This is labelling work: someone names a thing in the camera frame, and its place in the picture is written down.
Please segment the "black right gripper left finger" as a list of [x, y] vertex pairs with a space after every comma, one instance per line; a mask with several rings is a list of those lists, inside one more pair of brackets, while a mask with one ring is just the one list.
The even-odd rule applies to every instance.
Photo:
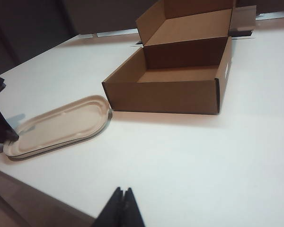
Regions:
[[117, 227], [121, 212], [123, 191], [117, 187], [112, 196], [93, 222], [94, 227]]

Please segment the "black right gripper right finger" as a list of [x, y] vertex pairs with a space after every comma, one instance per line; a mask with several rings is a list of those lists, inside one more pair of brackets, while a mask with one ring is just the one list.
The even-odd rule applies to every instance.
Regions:
[[124, 227], [145, 227], [131, 188], [124, 195]]

